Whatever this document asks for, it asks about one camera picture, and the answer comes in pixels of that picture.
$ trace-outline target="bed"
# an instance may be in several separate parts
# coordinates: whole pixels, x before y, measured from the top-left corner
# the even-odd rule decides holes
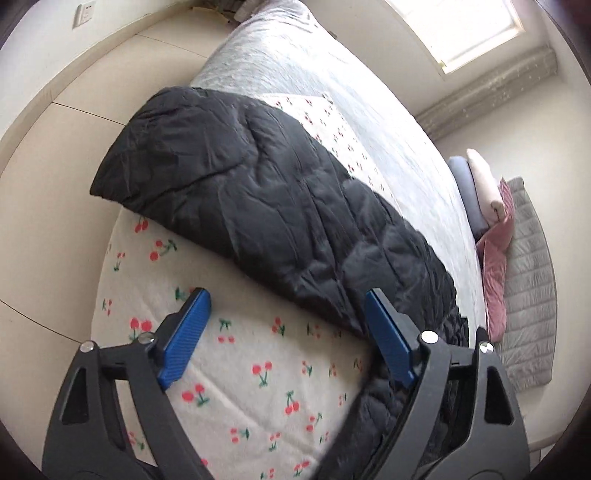
[[[387,87],[303,4],[266,2],[191,85],[281,108],[386,199],[451,275],[474,345],[476,328],[485,326],[482,283],[446,163]],[[218,479],[314,476],[367,386],[370,344],[126,209],[105,256],[92,338],[102,346],[133,340],[178,310],[195,287],[211,292],[212,316],[183,379],[167,394],[203,462]],[[129,392],[124,385],[120,392],[130,442],[150,462]]]

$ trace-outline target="white wall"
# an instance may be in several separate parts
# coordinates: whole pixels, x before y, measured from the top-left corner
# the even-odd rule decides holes
[[[318,22],[365,63],[413,115],[511,58],[547,42],[533,0],[513,0],[525,33],[442,76],[387,0],[303,0]]]
[[[0,137],[33,97],[76,57],[110,34],[179,0],[98,0],[72,29],[82,0],[40,0],[0,50]]]
[[[519,395],[530,443],[562,432],[591,381],[591,108],[556,76],[436,142],[444,158],[477,149],[493,173],[522,176],[554,264],[553,379]]]

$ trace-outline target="window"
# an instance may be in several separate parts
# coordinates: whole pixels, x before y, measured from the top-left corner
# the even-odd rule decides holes
[[[523,31],[510,0],[387,0],[445,73]]]

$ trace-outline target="screw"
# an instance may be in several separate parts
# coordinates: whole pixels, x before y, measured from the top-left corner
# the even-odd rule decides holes
[[[482,353],[492,353],[495,351],[495,347],[490,342],[480,342],[479,347]]]
[[[142,345],[149,345],[154,341],[154,334],[152,332],[143,332],[139,334],[138,342]]]
[[[437,343],[439,340],[439,335],[435,332],[432,332],[431,330],[425,330],[423,333],[421,333],[421,339],[425,343]]]
[[[80,345],[80,352],[88,353],[95,349],[95,343],[91,342],[90,340],[85,341],[83,344]]]

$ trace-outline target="wall socket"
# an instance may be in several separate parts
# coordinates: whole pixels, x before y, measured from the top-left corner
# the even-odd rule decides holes
[[[81,26],[92,18],[92,15],[95,13],[95,5],[96,0],[78,5],[76,16],[74,17],[74,28]]]

